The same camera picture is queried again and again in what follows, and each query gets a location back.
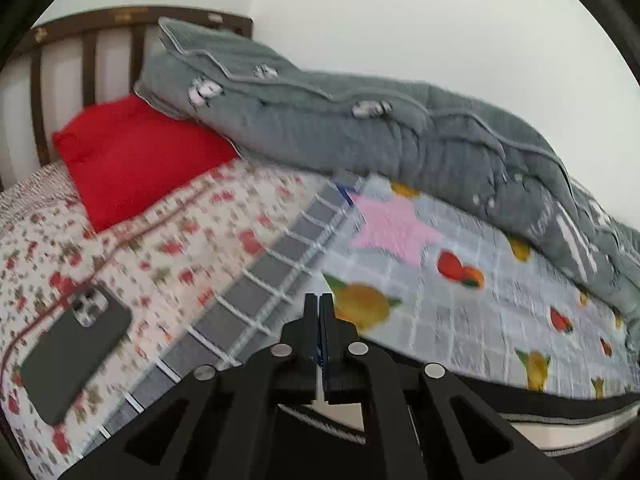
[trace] smartphone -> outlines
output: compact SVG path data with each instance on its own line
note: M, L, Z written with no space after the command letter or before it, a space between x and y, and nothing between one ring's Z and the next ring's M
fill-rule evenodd
M51 426L64 420L132 319L131 311L103 286L89 284L69 301L20 368L29 400Z

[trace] bed headboard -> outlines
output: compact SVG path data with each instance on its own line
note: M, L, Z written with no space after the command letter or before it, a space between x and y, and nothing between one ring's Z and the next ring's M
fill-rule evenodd
M245 16L217 10L190 9L187 7L129 6L90 10L64 16L33 27L15 48L10 60L24 55L31 56L31 119L38 160L41 166L50 163L42 110L42 49L44 46L68 38L82 41L82 105L95 103L95 66L98 33L110 28L128 28L131 34L129 60L129 89L140 76L145 53L146 28L155 25L158 18L168 16L178 20L210 28L224 28L250 38L253 21Z

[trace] triangular cutout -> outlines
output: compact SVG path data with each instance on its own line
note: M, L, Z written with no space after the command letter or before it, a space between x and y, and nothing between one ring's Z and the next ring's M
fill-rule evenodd
M174 402L127 442L125 452L149 465L159 465L188 405L187 399Z
M511 449L511 442L476 412L463 397L453 397L451 407L476 462L484 464Z

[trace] red pillow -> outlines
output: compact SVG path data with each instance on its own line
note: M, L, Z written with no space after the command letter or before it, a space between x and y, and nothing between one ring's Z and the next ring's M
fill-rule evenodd
M171 119L133 95L85 109L53 144L96 232L237 156L214 131Z

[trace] pink star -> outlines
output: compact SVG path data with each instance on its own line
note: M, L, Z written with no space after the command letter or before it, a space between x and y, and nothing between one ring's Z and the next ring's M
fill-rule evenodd
M403 261L420 266L425 243L440 239L439 232L416 218L414 204L407 198L394 196L379 202L355 196L353 202L364 216L365 225L351 247L384 249Z

